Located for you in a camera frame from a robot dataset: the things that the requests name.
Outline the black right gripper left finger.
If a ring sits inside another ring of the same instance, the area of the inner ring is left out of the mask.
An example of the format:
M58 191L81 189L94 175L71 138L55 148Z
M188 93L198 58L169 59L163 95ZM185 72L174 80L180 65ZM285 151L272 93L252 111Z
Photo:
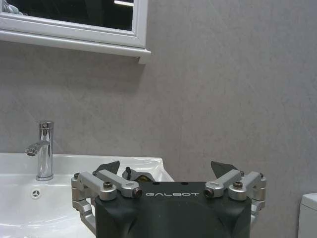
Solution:
M119 161L100 165L92 173L75 173L71 179L72 206L79 211L81 221L96 235L96 218L92 206L87 199L94 201L99 197L102 201L112 201L117 193L126 198L137 199L142 196L138 182L124 179L117 175Z

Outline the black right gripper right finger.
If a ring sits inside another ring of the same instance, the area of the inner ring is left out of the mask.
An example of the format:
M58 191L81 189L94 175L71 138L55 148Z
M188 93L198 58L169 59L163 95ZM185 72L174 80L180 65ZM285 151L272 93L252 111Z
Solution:
M245 174L231 164L211 161L216 180L205 183L205 197L219 198L228 192L235 201L251 199L251 223L255 223L259 212L265 207L266 178L262 173Z

